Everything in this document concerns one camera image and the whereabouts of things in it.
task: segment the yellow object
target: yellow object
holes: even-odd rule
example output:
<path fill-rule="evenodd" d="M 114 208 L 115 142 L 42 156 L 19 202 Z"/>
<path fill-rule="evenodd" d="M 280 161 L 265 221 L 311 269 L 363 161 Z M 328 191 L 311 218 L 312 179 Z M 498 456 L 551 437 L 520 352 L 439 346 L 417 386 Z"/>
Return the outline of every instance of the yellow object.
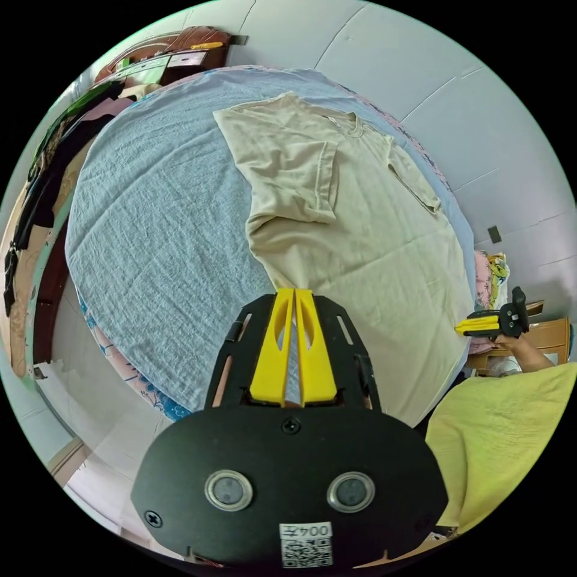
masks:
<path fill-rule="evenodd" d="M 509 268 L 502 252 L 488 255 L 489 267 L 491 269 L 491 296 L 489 308 L 495 308 L 495 302 L 499 296 L 499 285 L 509 277 Z"/>
<path fill-rule="evenodd" d="M 474 377 L 447 394 L 426 436 L 449 496 L 438 525 L 465 533 L 514 491 L 551 439 L 576 378 L 577 364 L 568 363 Z"/>
<path fill-rule="evenodd" d="M 295 298 L 301 406 L 333 401 L 337 396 L 337 386 L 313 293 L 310 290 L 297 290 Z"/>
<path fill-rule="evenodd" d="M 263 403 L 279 403 L 284 407 L 289 369 L 290 328 L 293 318 L 295 291 L 281 288 L 276 294 L 269 326 L 264 334 L 263 346 L 251 384 L 251 397 Z M 284 329 L 282 345 L 278 342 Z"/>
<path fill-rule="evenodd" d="M 191 50 L 212 50 L 221 46 L 223 46 L 222 42 L 205 42 L 204 44 L 193 44 Z"/>
<path fill-rule="evenodd" d="M 284 407 L 293 305 L 296 308 L 301 405 L 333 401 L 337 396 L 337 386 L 313 293 L 292 288 L 281 288 L 276 294 L 251 383 L 251 397 L 255 401 Z M 283 330 L 284 336 L 279 344 Z"/>
<path fill-rule="evenodd" d="M 498 331 L 499 330 L 499 315 L 492 314 L 487 317 L 477 317 L 475 319 L 462 320 L 455 330 L 464 335 L 467 331 Z"/>

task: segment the person's arm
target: person's arm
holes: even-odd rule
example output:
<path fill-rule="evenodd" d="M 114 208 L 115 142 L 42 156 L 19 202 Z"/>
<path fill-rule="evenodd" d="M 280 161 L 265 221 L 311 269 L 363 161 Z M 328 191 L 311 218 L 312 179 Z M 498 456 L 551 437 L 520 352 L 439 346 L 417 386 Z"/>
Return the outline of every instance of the person's arm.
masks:
<path fill-rule="evenodd" d="M 521 335 L 518 339 L 499 335 L 495 342 L 502 348 L 511 351 L 524 373 L 534 373 L 543 368 L 555 366 L 555 364 L 539 349 L 536 349 L 524 335 Z"/>

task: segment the label sticker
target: label sticker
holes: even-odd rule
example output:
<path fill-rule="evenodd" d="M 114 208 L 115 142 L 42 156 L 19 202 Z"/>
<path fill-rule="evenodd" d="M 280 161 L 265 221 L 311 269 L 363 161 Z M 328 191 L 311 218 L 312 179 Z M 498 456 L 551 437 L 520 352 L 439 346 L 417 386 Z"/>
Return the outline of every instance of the label sticker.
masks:
<path fill-rule="evenodd" d="M 279 525 L 282 566 L 308 569 L 332 565 L 330 522 Z"/>

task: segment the beige t-shirt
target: beige t-shirt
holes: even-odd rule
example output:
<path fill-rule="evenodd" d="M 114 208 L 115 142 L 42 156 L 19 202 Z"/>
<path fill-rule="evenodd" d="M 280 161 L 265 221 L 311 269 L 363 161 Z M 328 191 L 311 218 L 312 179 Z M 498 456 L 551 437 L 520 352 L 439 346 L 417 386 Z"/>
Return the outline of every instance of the beige t-shirt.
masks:
<path fill-rule="evenodd" d="M 293 93 L 214 113 L 252 186 L 250 250 L 274 286 L 345 307 L 386 413 L 438 402 L 469 339 L 463 253 L 439 198 L 394 138 Z"/>

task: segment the screw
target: screw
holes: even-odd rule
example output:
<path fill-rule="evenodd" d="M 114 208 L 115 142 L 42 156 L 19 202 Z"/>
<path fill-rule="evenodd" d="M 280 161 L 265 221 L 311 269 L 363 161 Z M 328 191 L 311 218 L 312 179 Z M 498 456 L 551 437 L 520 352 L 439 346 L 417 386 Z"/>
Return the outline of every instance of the screw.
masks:
<path fill-rule="evenodd" d="M 281 423 L 281 430 L 287 435 L 296 435 L 301 430 L 301 424 L 294 417 L 289 417 Z"/>
<path fill-rule="evenodd" d="M 160 529 L 160 527 L 162 527 L 162 519 L 160 518 L 160 515 L 154 511 L 146 511 L 144 513 L 144 519 L 155 529 Z"/>

